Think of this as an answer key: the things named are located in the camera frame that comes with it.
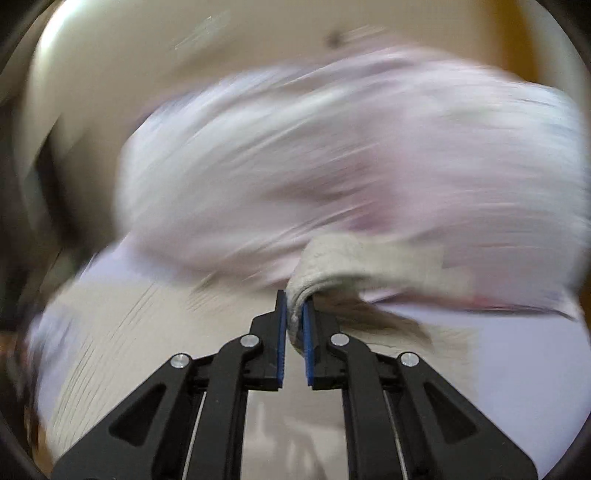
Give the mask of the pink white garment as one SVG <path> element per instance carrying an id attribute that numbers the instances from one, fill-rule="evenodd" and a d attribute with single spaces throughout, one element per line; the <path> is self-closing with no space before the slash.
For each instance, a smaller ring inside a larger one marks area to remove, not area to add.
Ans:
<path id="1" fill-rule="evenodd" d="M 197 272 L 208 309 L 287 290 L 388 347 L 455 339 L 398 300 L 576 321 L 587 128 L 563 92 L 415 47 L 236 73 L 160 104 L 119 160 L 139 249 Z"/>

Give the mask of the lavender bed sheet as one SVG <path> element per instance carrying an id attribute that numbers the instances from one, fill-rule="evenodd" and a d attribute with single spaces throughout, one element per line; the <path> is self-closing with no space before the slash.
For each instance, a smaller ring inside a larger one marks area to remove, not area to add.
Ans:
<path id="1" fill-rule="evenodd" d="M 57 459 L 176 353 L 215 353 L 273 308 L 273 290 L 201 279 L 128 243 L 99 254 L 66 284 L 27 335 L 29 377 L 45 444 Z M 412 350 L 466 395 L 547 474 L 590 412 L 585 322 L 560 314 L 470 312 L 383 292 L 320 305 L 383 354 Z M 350 317 L 360 314 L 355 323 Z M 249 397 L 246 479 L 342 479 L 341 400 L 314 392 L 287 351 L 277 393 Z"/>

